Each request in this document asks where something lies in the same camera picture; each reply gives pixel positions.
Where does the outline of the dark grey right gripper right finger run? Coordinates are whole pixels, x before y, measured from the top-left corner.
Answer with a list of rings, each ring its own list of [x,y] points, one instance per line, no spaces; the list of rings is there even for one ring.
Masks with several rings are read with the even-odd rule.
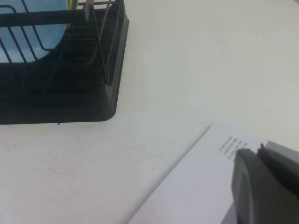
[[[268,141],[257,151],[256,199],[299,200],[299,153]]]

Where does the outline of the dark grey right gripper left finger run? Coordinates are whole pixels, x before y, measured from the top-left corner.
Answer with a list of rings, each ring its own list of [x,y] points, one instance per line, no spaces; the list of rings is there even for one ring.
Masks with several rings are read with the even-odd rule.
[[[232,194],[239,224],[297,224],[299,201],[256,199],[257,153],[240,149],[235,156]]]

